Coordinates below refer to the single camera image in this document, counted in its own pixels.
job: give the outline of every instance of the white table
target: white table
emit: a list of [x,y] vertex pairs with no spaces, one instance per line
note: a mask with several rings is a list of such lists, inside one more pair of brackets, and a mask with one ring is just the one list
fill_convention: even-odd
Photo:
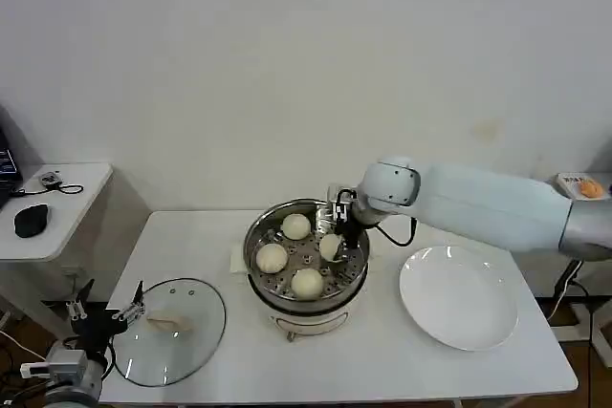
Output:
[[[244,274],[230,273],[230,251],[259,211],[155,212],[113,293],[109,308],[129,302],[145,286],[197,277],[222,294],[225,335],[208,364],[163,388],[143,388],[114,371],[100,402],[113,404],[232,404],[521,397],[573,391],[578,382],[509,252],[419,225],[412,247],[391,246],[370,231],[366,290],[340,329],[289,343],[256,307]],[[407,220],[384,227],[398,238]],[[431,245],[486,250],[514,292],[519,323],[503,346],[482,353],[447,347],[409,317],[398,291],[400,266]]]
[[[38,176],[58,172],[64,184],[79,184],[83,191],[66,195],[58,191],[44,195],[13,198],[0,209],[0,295],[33,321],[57,337],[70,334],[70,327],[41,301],[42,294],[25,276],[12,269],[14,263],[46,262],[57,257],[74,234],[81,220],[104,187],[112,169],[107,163],[44,164],[26,168],[23,188],[42,189]],[[37,204],[50,208],[47,228],[39,235],[21,239],[14,232],[14,217],[22,209]]]

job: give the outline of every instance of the orange object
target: orange object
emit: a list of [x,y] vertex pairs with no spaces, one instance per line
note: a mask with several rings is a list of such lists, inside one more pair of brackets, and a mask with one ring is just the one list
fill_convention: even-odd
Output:
[[587,198],[595,199],[603,196],[603,187],[601,183],[593,180],[587,180],[580,182],[580,193]]

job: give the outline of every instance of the white plate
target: white plate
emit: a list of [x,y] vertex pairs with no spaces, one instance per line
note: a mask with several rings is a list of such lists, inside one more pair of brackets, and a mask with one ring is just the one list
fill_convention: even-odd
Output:
[[423,330],[464,351],[499,346],[518,322],[516,303],[493,263],[462,247],[428,247],[410,256],[400,292]]

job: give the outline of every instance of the black cable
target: black cable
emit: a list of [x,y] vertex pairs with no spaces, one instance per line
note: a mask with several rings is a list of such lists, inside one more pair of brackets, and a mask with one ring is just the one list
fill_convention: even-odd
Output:
[[408,247],[412,244],[412,240],[414,239],[414,236],[417,234],[417,219],[415,219],[414,217],[410,217],[410,239],[408,239],[405,243],[400,243],[399,241],[396,241],[391,236],[389,236],[389,234],[381,228],[380,224],[376,224],[374,225],[374,227],[378,231],[380,231],[386,239],[391,241],[396,246]]
[[102,381],[111,374],[111,372],[113,371],[113,367],[117,363],[117,354],[115,353],[115,347],[113,346],[113,343],[111,341],[108,342],[108,349],[111,352],[111,363],[104,372],[104,375],[102,375]]
[[[570,284],[573,286],[578,287],[580,290],[582,290],[582,292],[584,292],[584,296],[586,298],[589,298],[591,295],[589,294],[588,290],[580,283],[577,281],[570,281]],[[593,312],[591,311],[591,309],[587,306],[587,310],[589,311],[589,345],[587,348],[587,357],[586,357],[586,371],[587,371],[587,384],[588,384],[588,388],[587,388],[587,393],[588,393],[588,402],[587,402],[587,406],[588,408],[591,408],[591,403],[592,403],[592,388],[591,386],[593,385],[593,381],[591,378],[591,353],[592,353],[592,349],[593,348]]]
[[61,344],[64,345],[64,348],[68,348],[68,349],[74,349],[71,348],[70,346],[68,346],[68,343],[72,343],[74,341],[78,340],[78,336],[68,336],[67,338],[64,338],[61,342]]
[[55,188],[47,188],[45,190],[40,190],[40,191],[26,191],[25,189],[20,188],[18,190],[13,190],[11,192],[11,197],[12,198],[22,198],[24,196],[44,195],[45,193],[50,193],[52,191],[59,191],[60,193],[63,193],[64,195],[76,195],[80,193],[81,191],[83,191],[84,189],[85,188],[83,187],[83,185],[60,185]]
[[[14,377],[18,382],[12,382],[11,378]],[[18,370],[11,369],[0,375],[0,382],[5,386],[4,388],[23,389],[28,386],[28,381],[21,377],[21,373]]]
[[12,358],[11,351],[9,351],[9,348],[7,348],[4,344],[0,345],[0,350],[4,351],[4,353],[9,358],[9,368],[5,370],[4,372],[2,372],[2,374],[0,374],[0,382],[2,383],[2,387],[0,388],[0,393],[4,393],[7,387],[11,387],[11,385],[7,381],[6,382],[4,381],[4,377],[6,375],[9,375],[13,371],[15,362],[14,362],[14,359]]
[[31,398],[38,397],[45,392],[52,391],[53,389],[57,389],[58,387],[70,386],[72,384],[71,381],[59,381],[55,384],[47,385],[47,382],[41,382],[40,384],[36,384],[35,386],[24,389],[21,392],[18,392],[14,395],[11,401],[11,405],[15,403],[24,403]]

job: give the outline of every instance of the wall stain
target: wall stain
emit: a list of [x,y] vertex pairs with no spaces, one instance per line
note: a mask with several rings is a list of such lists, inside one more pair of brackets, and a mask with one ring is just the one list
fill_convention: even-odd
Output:
[[504,121],[501,118],[489,118],[473,124],[470,128],[470,134],[484,144],[491,144],[499,136],[504,127]]
[[529,172],[529,178],[540,180],[544,176],[544,155],[538,153],[535,156],[534,165],[531,167]]

